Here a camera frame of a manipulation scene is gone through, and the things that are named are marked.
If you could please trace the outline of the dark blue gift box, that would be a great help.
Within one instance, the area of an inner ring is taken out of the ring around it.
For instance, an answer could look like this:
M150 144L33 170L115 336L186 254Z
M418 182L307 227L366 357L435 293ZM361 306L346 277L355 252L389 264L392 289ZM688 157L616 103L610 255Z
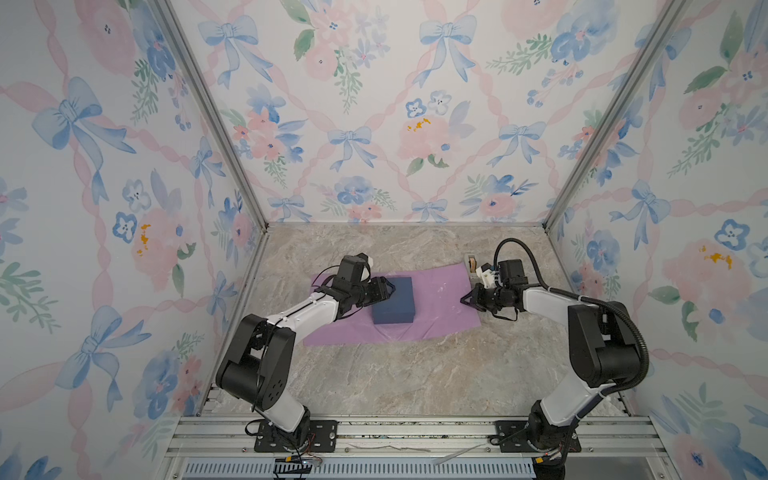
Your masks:
M388 278L389 297L372 306L375 325L412 324L416 316L413 282L411 277Z

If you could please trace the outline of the purple pink wrapping paper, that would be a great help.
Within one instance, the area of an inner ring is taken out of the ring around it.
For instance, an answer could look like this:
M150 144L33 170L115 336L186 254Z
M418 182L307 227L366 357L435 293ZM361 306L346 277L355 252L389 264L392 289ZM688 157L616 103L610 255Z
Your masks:
M307 347L416 342L460 333L481 325L478 312L460 303L469 293L469 275L463 264L419 271L392 272L388 278L411 277L416 316L412 324L375 325L371 307L323 326L308 335Z

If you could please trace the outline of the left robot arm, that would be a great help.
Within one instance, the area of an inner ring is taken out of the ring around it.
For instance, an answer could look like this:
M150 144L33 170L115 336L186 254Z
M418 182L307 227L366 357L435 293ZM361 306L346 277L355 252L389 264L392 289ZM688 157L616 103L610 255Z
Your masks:
M389 300L397 287L384 277L331 280L307 299L278 314L242 318L215 376L215 384L249 403L286 434L308 428L307 407L287 392L295 344L316 330Z

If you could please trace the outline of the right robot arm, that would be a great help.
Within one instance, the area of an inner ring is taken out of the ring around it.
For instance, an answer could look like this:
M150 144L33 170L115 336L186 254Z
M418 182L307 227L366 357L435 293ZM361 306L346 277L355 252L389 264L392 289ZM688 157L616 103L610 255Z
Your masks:
M631 389L647 374L647 349L625 308L554 287L481 283L460 303L499 319L512 308L546 317L567 332L568 374L531 407L527 442L538 451L567 448L580 421L603 399Z

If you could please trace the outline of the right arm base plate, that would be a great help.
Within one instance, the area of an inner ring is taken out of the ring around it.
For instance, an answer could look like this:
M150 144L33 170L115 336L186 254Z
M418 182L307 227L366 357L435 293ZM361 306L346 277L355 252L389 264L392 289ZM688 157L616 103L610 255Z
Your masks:
M527 419L499 420L494 427L495 433L488 441L502 453L557 453L565 444L570 453L582 451L577 434L567 427L541 424L538 420L531 425Z

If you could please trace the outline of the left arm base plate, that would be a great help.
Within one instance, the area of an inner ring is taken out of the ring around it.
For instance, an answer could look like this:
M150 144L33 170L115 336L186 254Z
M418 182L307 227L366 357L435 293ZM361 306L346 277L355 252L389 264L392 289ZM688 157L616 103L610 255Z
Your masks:
M339 422L335 420L305 419L294 432L287 432L271 421L258 420L249 422L245 433L254 439L256 453L333 453L338 426Z

